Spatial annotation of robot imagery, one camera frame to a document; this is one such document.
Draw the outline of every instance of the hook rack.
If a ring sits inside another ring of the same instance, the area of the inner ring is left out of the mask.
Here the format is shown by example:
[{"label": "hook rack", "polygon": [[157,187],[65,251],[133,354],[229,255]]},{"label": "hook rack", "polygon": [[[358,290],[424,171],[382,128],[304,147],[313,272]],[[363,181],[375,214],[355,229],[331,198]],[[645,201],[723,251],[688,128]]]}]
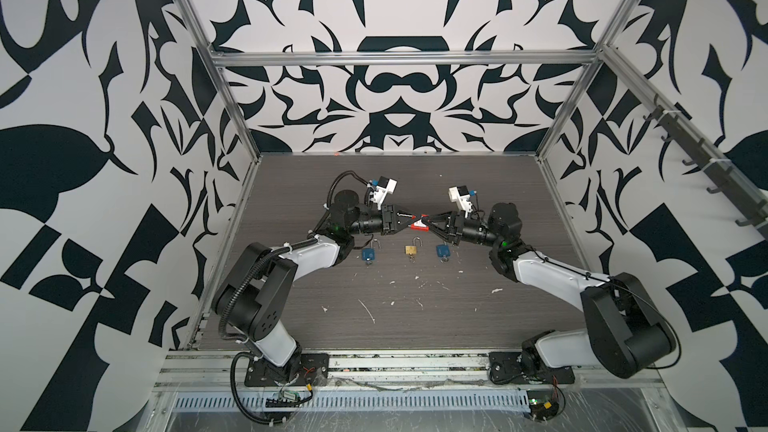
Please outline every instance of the hook rack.
[{"label": "hook rack", "polygon": [[667,132],[662,140],[677,142],[688,154],[684,165],[698,166],[715,184],[708,193],[722,192],[739,209],[745,217],[736,220],[739,227],[754,226],[768,239],[768,199],[682,112],[657,106],[645,119],[656,120]]}]

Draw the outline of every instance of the dark wood tabletop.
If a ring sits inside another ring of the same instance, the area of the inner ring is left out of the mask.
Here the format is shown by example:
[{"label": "dark wood tabletop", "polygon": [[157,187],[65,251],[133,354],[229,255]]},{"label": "dark wood tabletop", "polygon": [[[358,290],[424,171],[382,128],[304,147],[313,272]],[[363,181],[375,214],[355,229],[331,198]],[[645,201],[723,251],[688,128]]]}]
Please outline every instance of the dark wood tabletop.
[{"label": "dark wood tabletop", "polygon": [[[260,164],[226,270],[252,242],[304,238],[322,215],[332,180],[348,169],[364,178],[394,178],[398,185],[386,203],[414,213],[453,210],[451,186],[477,190],[485,211],[513,202],[526,243],[579,265],[533,157],[273,155]],[[344,178],[336,191],[343,188],[362,196],[353,178]],[[405,246],[417,236],[422,246],[411,263]],[[443,263],[436,254],[442,242],[430,232],[377,238],[381,250],[373,264],[366,266],[360,251],[353,251],[334,268],[294,282],[282,320],[304,349],[513,348],[544,330],[584,326],[584,316],[571,305],[496,273],[487,247],[451,246]],[[232,349],[218,339],[217,322],[212,315],[200,349]]]}]

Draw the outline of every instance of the black and white patterned wall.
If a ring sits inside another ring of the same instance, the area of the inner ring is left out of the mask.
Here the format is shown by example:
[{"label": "black and white patterned wall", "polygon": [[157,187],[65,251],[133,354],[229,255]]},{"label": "black and white patterned wall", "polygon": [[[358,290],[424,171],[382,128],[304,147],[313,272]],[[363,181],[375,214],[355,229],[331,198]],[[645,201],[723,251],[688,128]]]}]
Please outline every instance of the black and white patterned wall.
[{"label": "black and white patterned wall", "polygon": [[233,67],[269,152],[532,152],[579,64]]},{"label": "black and white patterned wall", "polygon": [[[762,189],[766,5],[642,0],[619,40]],[[590,266],[637,275],[677,329],[682,359],[661,371],[677,403],[718,432],[766,427],[768,242],[647,114],[603,66],[548,158],[558,192]]]},{"label": "black and white patterned wall", "polygon": [[2,428],[129,429],[250,157],[171,0],[0,0],[0,42]]},{"label": "black and white patterned wall", "polygon": [[[192,1],[224,52],[591,49],[619,2]],[[530,152],[575,67],[241,68],[230,80],[263,151]]]}]

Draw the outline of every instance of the white debris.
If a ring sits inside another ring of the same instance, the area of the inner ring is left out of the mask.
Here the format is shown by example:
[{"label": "white debris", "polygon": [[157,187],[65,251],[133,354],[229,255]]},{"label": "white debris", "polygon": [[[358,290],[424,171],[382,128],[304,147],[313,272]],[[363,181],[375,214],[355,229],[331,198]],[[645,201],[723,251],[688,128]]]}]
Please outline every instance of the white debris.
[{"label": "white debris", "polygon": [[[366,307],[366,305],[360,299],[357,299],[357,301],[360,303],[360,305],[362,305],[363,307]],[[370,310],[368,310],[368,307],[366,307],[366,312],[368,312],[368,315],[371,316],[371,320],[375,324],[376,323],[376,319],[373,318],[373,315],[371,314]]]}]

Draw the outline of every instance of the metal rail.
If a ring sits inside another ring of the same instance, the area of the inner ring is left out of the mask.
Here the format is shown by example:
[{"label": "metal rail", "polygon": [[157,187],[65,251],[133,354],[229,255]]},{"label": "metal rail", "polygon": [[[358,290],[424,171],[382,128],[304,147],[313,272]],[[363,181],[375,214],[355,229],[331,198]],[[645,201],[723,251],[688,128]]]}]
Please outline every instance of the metal rail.
[{"label": "metal rail", "polygon": [[456,50],[407,52],[227,52],[213,53],[218,67],[472,65],[500,63],[590,63],[593,50]]},{"label": "metal rail", "polygon": [[600,59],[593,60],[588,66],[582,69],[581,74],[574,82],[571,90],[568,92],[568,96],[565,97],[565,101],[558,109],[554,116],[552,125],[547,129],[547,133],[544,134],[542,143],[539,144],[536,156],[539,160],[546,160],[549,153],[552,151],[554,144],[560,140],[560,135],[565,128],[565,124],[571,120],[571,116],[574,114],[576,107],[578,106],[581,97],[587,92],[594,77],[598,74],[600,66],[603,63]]},{"label": "metal rail", "polygon": [[214,83],[214,88],[221,94],[221,98],[224,100],[224,106],[226,107],[226,113],[229,114],[230,120],[235,125],[237,135],[240,137],[240,141],[245,146],[248,154],[256,161],[259,159],[259,148],[254,142],[254,137],[251,135],[248,126],[245,124],[245,117],[243,116],[240,106],[237,105],[237,101],[232,94],[229,83],[224,78],[224,71],[221,68],[217,68],[211,59],[210,52],[208,50],[208,39],[203,31],[202,22],[195,13],[191,0],[173,0],[179,9],[179,14],[184,24],[187,27],[190,35],[192,36],[192,42],[197,48],[197,53],[200,54],[200,59],[203,61],[206,72],[210,76],[210,79]]}]

